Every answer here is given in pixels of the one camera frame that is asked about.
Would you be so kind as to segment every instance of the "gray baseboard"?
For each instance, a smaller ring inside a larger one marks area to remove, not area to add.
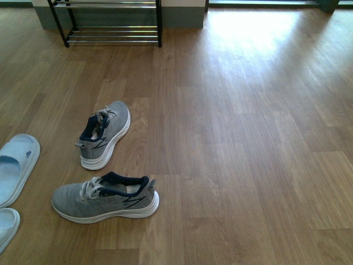
[[[56,29],[56,23],[49,7],[34,7],[44,29]],[[56,9],[64,29],[72,24],[66,9]],[[164,28],[202,28],[204,25],[204,7],[162,7]],[[79,27],[123,27],[156,25],[155,10],[121,9],[74,9]]]
[[[16,7],[16,8],[31,8],[33,7],[32,2],[0,2],[0,7]]]

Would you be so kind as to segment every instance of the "slipper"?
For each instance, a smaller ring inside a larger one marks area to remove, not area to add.
[[[28,134],[15,135],[0,150],[0,208],[17,199],[39,153],[38,141]]]
[[[14,209],[0,209],[0,253],[10,243],[20,225],[20,215]]]

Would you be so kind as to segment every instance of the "gray mesh sneaker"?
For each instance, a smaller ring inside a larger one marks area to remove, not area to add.
[[[122,101],[115,101],[88,119],[76,146],[81,151],[81,165],[89,170],[103,168],[113,154],[115,144],[130,127],[130,112]]]
[[[116,216],[144,218],[152,215],[159,206],[154,183],[146,176],[126,178],[110,172],[84,183],[58,188],[51,202],[62,217],[80,224]]]

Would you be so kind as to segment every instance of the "black rack leg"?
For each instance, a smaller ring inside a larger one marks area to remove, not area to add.
[[[77,30],[77,24],[76,24],[76,20],[75,20],[75,17],[73,15],[73,12],[72,12],[72,9],[71,8],[68,8],[68,14],[70,16],[70,19],[71,19],[71,23],[72,23],[72,30]]]
[[[161,0],[156,0],[156,13],[157,13],[157,32],[158,32],[158,47],[162,47],[162,7]]]
[[[70,45],[66,41],[65,34],[64,34],[63,30],[62,30],[61,24],[60,24],[59,19],[58,19],[57,15],[56,15],[56,12],[54,10],[54,7],[53,7],[53,4],[52,4],[51,0],[48,0],[48,4],[49,4],[50,10],[51,10],[51,13],[53,14],[53,17],[54,17],[54,20],[56,22],[57,28],[58,28],[58,30],[60,32],[62,41],[64,42],[65,47],[68,48],[68,47],[70,47]]]

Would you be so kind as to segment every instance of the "shoe rack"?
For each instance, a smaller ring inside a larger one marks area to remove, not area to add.
[[[119,0],[48,0],[52,15],[65,47],[70,45],[158,45],[162,47],[162,9],[161,0],[155,2],[123,2]],[[72,23],[72,29],[65,35],[57,16],[57,10],[65,8]],[[151,26],[77,26],[74,9],[155,9],[156,25]]]

